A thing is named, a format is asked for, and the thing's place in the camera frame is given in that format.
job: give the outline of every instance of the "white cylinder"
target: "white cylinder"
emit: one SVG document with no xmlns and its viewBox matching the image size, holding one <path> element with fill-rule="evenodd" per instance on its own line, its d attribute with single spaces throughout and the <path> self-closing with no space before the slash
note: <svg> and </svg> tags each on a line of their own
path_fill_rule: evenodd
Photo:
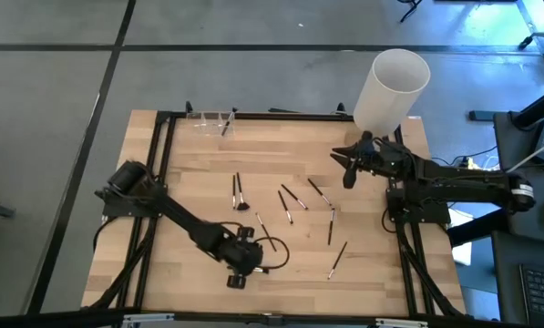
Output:
<svg viewBox="0 0 544 328">
<path fill-rule="evenodd" d="M 354 107 L 354 123 L 375 137 L 389 135 L 407 116 L 429 78 L 429 67 L 418 54 L 404 49 L 382 52 L 373 61 Z"/>
</svg>

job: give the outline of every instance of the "black metal frame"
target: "black metal frame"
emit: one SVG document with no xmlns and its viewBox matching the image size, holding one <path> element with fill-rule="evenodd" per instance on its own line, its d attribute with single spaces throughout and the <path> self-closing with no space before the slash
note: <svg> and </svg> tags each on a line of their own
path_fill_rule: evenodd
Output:
<svg viewBox="0 0 544 328">
<path fill-rule="evenodd" d="M 186 112 L 158 112 L 157 118 L 154 126 L 154 130 L 152 133 L 152 140 L 150 141 L 150 149 L 149 149 L 149 163 L 153 164 L 153 159 L 158 155 L 156 154 L 156 144 L 158 143 L 159 138 L 159 132 L 162 129 L 162 125 L 164 122 L 168 119 L 169 126 L 168 131 L 166 135 L 166 141 L 164 145 L 164 149 L 162 152 L 162 161 L 160 164 L 160 173 L 159 173 L 159 180 L 164 181 L 166 178 L 166 168 L 168 166 L 169 162 L 169 154 L 170 154 L 170 148 L 172 145 L 172 140 L 174 136 L 174 129 L 176 126 L 176 121 L 178 118 L 185 118 L 187 113 L 192 110 L 192 107 L 190 106 L 190 103 L 187 103 L 187 111 Z M 320 114 L 300 114 L 300 113 L 236 113 L 235 114 L 236 119 L 272 119 L 272 120 L 305 120 L 305 121 L 333 121 L 333 122 L 353 122 L 353 116 L 346 115 L 345 113 L 338 113 L 333 115 L 320 115 Z M 401 135 L 401 128 L 397 128 L 395 131 L 395 140 L 398 143 L 403 144 L 403 139 Z M 394 187 L 393 181 L 389 180 L 390 188 Z M 152 236 L 154 235 L 154 230 L 156 229 L 156 218 L 151 218 L 149 224 L 151 227 L 149 229 L 153 229 Z M 398 223 L 397 229 L 399 230 L 399 227 L 403 227 L 403 224 Z M 421 233 L 419 231 L 419 226 L 417 223 L 413 223 L 411 225 L 412 227 L 412 234 L 414 237 L 414 247 L 416 249 L 416 255 L 422 262 L 422 264 L 426 265 L 425 260 L 425 254 L 423 249 L 423 243 L 421 240 Z M 133 226 L 132 232 L 130 235 L 130 244 L 128 245 L 128 249 L 135 250 L 138 245 L 138 239 L 139 239 L 139 226 L 138 228 L 136 226 Z M 154 239 L 152 238 L 150 243 L 150 249 L 152 247 Z M 416 307 L 416 296 L 415 291 L 413 288 L 413 282 L 412 282 L 412 276 L 411 276 L 411 266 L 409 264 L 409 261 L 407 258 L 402 254 L 401 251 L 401 243 L 399 243 L 399 256 L 400 261 L 402 264 L 402 271 L 403 271 L 403 277 L 404 277 L 404 284 L 405 284 L 405 295 L 407 299 L 407 307 L 410 316 L 417 314 L 417 307 Z M 146 279 L 148 277 L 148 271 L 149 271 L 149 259 L 150 259 L 150 252 L 145 254 L 144 260 L 142 262 L 142 265 L 140 267 L 139 271 L 139 280 L 138 285 L 135 290 L 135 301 L 134 301 L 134 307 L 135 308 L 141 308 L 145 286 L 146 286 Z M 434 313 L 434 303 L 431 295 L 427 291 L 425 285 L 422 283 L 422 290 L 424 295 L 424 301 L 426 304 L 426 313 L 427 314 L 435 314 Z M 128 285 L 126 284 L 121 291 L 117 304 L 118 307 L 125 306 L 125 299 L 126 294 L 128 292 Z M 251 314 L 225 314 L 225 313 L 187 313 L 186 315 L 189 316 L 189 318 L 194 318 L 191 320 L 206 320 L 204 316 L 208 315 L 209 318 L 211 318 L 213 321 L 218 321 L 217 319 L 221 321 L 229 321 L 232 319 L 233 321 L 248 323 L 250 321 L 246 321 L 247 318 L 257 318 L 257 322 L 260 322 L 262 318 L 265 318 L 267 321 L 270 320 L 270 316 L 265 315 L 251 315 Z M 180 320 L 180 314 L 175 313 L 176 317 Z M 314 318 L 314 317 L 320 317 L 320 316 L 291 316 L 291 315 L 279 315 L 276 316 L 275 319 L 278 323 L 296 323 L 291 321 L 290 318 L 298 318 L 298 317 L 305 317 L 305 318 Z M 332 320 L 334 320 L 334 323 L 349 323 L 350 317 L 345 316 L 330 316 Z M 355 319 L 355 323 L 366 323 L 365 319 Z M 310 321 L 309 323 L 325 323 L 321 321 Z"/>
<path fill-rule="evenodd" d="M 187 104 L 188 111 L 191 110 L 191 106 Z M 161 165 L 159 170 L 159 179 L 164 181 L 166 178 L 166 167 L 168 166 L 170 148 L 172 144 L 172 139 L 174 135 L 174 128 L 176 127 L 176 120 L 178 118 L 185 118 L 187 112 L 159 112 L 157 113 L 156 124 L 154 127 L 153 138 L 150 141 L 151 147 L 149 149 L 149 162 L 152 161 L 151 158 L 156 157 L 156 141 L 158 140 L 159 132 L 162 128 L 163 123 L 167 120 L 169 126 L 167 129 L 167 137 L 165 141 L 165 147 L 163 149 L 163 154 L 161 158 Z M 333 115 L 319 115 L 319 114 L 299 114 L 299 113 L 237 113 L 237 119 L 273 119 L 273 120 L 306 120 L 306 121 L 335 121 L 335 122 L 352 122 L 353 117 L 346 115 L 345 113 L 336 113 Z M 397 128 L 395 131 L 395 139 L 399 143 L 403 143 L 401 129 Z M 390 188 L 394 187 L 393 181 L 389 180 Z M 397 227 L 397 238 L 399 239 L 399 232 L 402 231 L 404 225 L 402 222 L 396 222 Z M 132 229 L 132 236 L 139 233 Z M 416 250 L 417 261 L 421 262 L 423 268 L 425 269 L 425 256 L 423 250 L 423 244 L 421 242 L 421 234 L 419 232 L 419 227 L 412 225 L 412 233 L 414 237 L 414 247 Z M 181 312 L 176 313 L 173 311 L 152 311 L 144 313 L 167 313 L 168 320 L 176 321 L 203 321 L 203 322 L 235 322 L 235 323 L 263 323 L 269 325 L 284 325 L 287 323 L 322 323 L 322 324 L 368 324 L 368 325 L 379 325 L 385 324 L 384 320 L 408 320 L 408 321 L 421 321 L 427 322 L 428 327 L 432 328 L 471 328 L 476 326 L 478 327 L 513 327 L 509 323 L 491 323 L 483 321 L 474 321 L 473 319 L 467 318 L 466 316 L 456 318 L 456 317 L 446 317 L 438 316 L 434 314 L 434 307 L 432 297 L 427 291 L 424 283 L 422 282 L 423 295 L 426 304 L 426 313 L 421 314 L 417 312 L 416 308 L 416 297 L 415 291 L 413 289 L 413 282 L 411 276 L 411 267 L 409 260 L 404 256 L 401 249 L 402 243 L 399 242 L 400 247 L 400 261 L 402 264 L 404 283 L 405 283 L 405 292 L 407 298 L 407 306 L 409 315 L 407 317 L 387 317 L 379 318 L 373 316 L 340 316 L 340 315 L 293 315 L 293 314 L 244 314 L 244 313 L 189 313 Z M 85 310 L 81 312 L 72 312 L 72 313 L 47 313 L 47 314 L 38 314 L 38 313 L 29 313 L 28 315 L 13 316 L 13 317 L 3 317 L 0 318 L 0 327 L 15 326 L 15 324 L 23 324 L 23 326 L 38 326 L 38 327 L 48 327 L 48 326 L 59 326 L 60 323 L 71 322 L 71 323 L 84 323 L 81 326 L 96 326 L 97 323 L 104 324 L 113 324 L 116 326 L 121 323 L 120 319 L 123 320 L 123 316 L 126 314 L 132 313 L 142 313 L 141 304 L 142 297 L 145 290 L 145 281 L 148 277 L 149 270 L 149 256 L 150 253 L 145 255 L 145 262 L 142 263 L 139 274 L 139 283 L 137 285 L 136 300 L 134 307 L 118 307 L 116 309 L 106 309 L 106 310 Z"/>
</svg>

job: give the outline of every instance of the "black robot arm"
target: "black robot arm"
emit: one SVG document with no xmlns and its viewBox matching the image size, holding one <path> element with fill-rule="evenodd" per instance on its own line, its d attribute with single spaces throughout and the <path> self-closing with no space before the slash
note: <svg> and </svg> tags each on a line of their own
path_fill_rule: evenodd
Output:
<svg viewBox="0 0 544 328">
<path fill-rule="evenodd" d="M 526 211 L 535 204 L 532 187 L 517 174 L 442 167 L 403 145 L 372 138 L 370 132 L 353 146 L 333 151 L 336 154 L 331 156 L 345 168 L 343 184 L 348 189 L 356 182 L 356 171 L 368 171 L 402 180 L 403 202 L 408 204 L 424 200 L 489 202 L 513 211 Z"/>
<path fill-rule="evenodd" d="M 227 262 L 241 277 L 251 274 L 262 263 L 262 246 L 250 241 L 253 228 L 241 227 L 236 235 L 222 224 L 197 218 L 172 199 L 139 162 L 125 162 L 108 180 L 108 186 L 96 194 L 104 201 L 121 198 L 136 207 L 165 215 L 189 234 L 197 248 L 216 261 Z"/>
</svg>

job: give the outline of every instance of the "wooden table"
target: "wooden table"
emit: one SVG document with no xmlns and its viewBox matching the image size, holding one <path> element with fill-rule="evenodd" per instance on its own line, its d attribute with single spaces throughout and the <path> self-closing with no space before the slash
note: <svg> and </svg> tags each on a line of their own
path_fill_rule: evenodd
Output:
<svg viewBox="0 0 544 328">
<path fill-rule="evenodd" d="M 146 160 L 155 117 L 156 111 L 132 111 L 118 165 L 127 159 Z M 407 118 L 402 132 L 412 151 L 429 158 L 421 118 Z M 174 222 L 161 218 L 143 309 L 407 315 L 396 236 L 381 227 L 387 181 L 360 173 L 354 189 L 345 190 L 344 170 L 329 157 L 331 148 L 351 145 L 359 137 L 360 131 L 353 122 L 241 119 L 235 121 L 233 135 L 203 137 L 193 133 L 185 119 L 177 120 L 167 175 L 170 196 L 199 218 L 237 221 L 254 227 L 256 237 L 261 237 L 264 234 L 254 215 L 258 211 L 270 234 L 283 239 L 292 256 L 284 268 L 269 275 L 254 273 L 248 277 L 244 290 L 233 290 L 226 287 L 230 273 L 226 266 L 199 251 Z M 241 173 L 245 200 L 251 205 L 247 212 L 231 209 L 231 179 L 236 171 Z M 327 245 L 330 209 L 307 178 L 337 207 L 331 246 Z M 277 195 L 281 183 L 310 208 L 303 210 L 284 193 L 293 226 L 288 223 Z M 97 300 L 121 270 L 132 221 L 120 218 L 99 236 L 83 305 Z M 421 224 L 421 232 L 430 274 L 454 306 L 464 311 L 447 236 L 435 224 Z M 348 246 L 343 258 L 333 278 L 327 281 L 345 241 Z M 283 250 L 274 252 L 267 241 L 262 245 L 264 264 L 283 261 Z M 417 305 L 422 312 L 421 286 L 413 274 Z M 129 305 L 133 303 L 137 281 L 138 272 L 134 272 Z"/>
</svg>

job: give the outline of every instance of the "gray floor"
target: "gray floor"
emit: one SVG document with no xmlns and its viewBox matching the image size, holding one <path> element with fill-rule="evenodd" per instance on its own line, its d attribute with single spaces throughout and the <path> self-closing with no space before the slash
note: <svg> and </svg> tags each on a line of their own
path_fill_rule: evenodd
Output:
<svg viewBox="0 0 544 328">
<path fill-rule="evenodd" d="M 0 43 L 111 44 L 126 3 L 0 1 Z M 425 0 L 399 25 L 406 9 L 388 0 L 140 0 L 126 42 L 513 46 L 528 34 L 513 4 Z M 544 61 L 537 55 L 421 55 L 432 79 L 411 114 L 424 118 L 434 156 L 452 159 L 495 145 L 491 125 L 468 122 L 469 110 L 518 110 L 544 94 Z M 22 311 L 108 56 L 0 53 L 0 201 L 18 210 L 13 220 L 0 219 L 0 315 Z M 328 113 L 338 102 L 352 110 L 375 56 L 122 53 L 44 310 L 75 310 L 80 304 L 102 208 L 93 190 L 115 168 L 131 109 L 182 110 L 190 100 L 197 110 L 235 106 Z M 450 140 L 444 137 L 448 127 L 454 134 Z M 487 158 L 477 161 L 482 165 Z M 495 291 L 491 249 L 478 241 L 474 254 L 473 265 L 459 269 L 462 284 Z"/>
</svg>

